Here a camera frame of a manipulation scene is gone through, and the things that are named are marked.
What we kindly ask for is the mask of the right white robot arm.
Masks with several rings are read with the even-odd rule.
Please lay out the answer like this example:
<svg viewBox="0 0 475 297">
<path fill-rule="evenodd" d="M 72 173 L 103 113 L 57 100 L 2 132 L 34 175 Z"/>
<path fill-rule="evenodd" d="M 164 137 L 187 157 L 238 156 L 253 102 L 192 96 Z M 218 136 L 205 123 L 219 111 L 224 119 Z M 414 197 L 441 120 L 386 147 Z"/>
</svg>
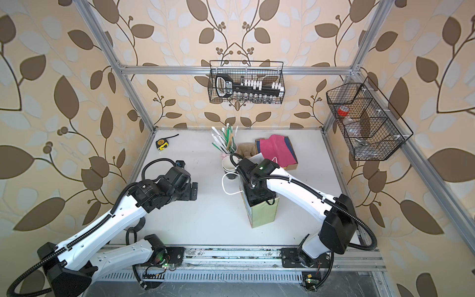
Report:
<svg viewBox="0 0 475 297">
<path fill-rule="evenodd" d="M 306 235 L 289 261 L 298 266 L 315 267 L 323 258 L 329 261 L 347 248 L 373 251 L 377 247 L 374 232 L 357 217 L 352 200 L 318 191 L 291 176 L 277 163 L 264 159 L 255 163 L 237 153 L 230 162 L 241 179 L 241 192 L 251 206 L 277 204 L 284 196 L 317 220 L 317 232 Z"/>
</svg>

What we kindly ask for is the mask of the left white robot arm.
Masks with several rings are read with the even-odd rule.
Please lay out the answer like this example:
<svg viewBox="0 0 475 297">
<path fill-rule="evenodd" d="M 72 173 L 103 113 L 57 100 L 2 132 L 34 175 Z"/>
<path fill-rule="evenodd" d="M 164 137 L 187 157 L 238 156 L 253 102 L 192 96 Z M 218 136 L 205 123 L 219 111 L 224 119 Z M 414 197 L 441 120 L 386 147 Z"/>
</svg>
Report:
<svg viewBox="0 0 475 297">
<path fill-rule="evenodd" d="M 184 168 L 174 166 L 156 179 L 142 179 L 127 185 L 106 214 L 81 232 L 55 245 L 46 243 L 38 250 L 40 262 L 20 275 L 7 289 L 17 297 L 17 287 L 38 269 L 42 269 L 49 288 L 30 292 L 38 297 L 53 293 L 57 297 L 79 297 L 97 279 L 114 271 L 139 264 L 171 264 L 178 258 L 167 253 L 157 235 L 112 251 L 101 251 L 110 240 L 153 210 L 174 201 L 197 199 L 198 184 Z"/>
</svg>

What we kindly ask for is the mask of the black paper cups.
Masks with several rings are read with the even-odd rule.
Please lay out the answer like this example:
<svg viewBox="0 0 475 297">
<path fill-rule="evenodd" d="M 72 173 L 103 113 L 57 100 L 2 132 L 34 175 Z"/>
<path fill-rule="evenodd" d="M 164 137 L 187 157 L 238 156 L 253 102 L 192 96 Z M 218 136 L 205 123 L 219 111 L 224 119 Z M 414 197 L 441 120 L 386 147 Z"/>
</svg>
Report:
<svg viewBox="0 0 475 297">
<path fill-rule="evenodd" d="M 236 179 L 238 174 L 236 171 L 236 166 L 231 162 L 231 156 L 226 155 L 221 162 L 222 168 L 225 172 L 225 178 L 227 179 Z"/>
</svg>

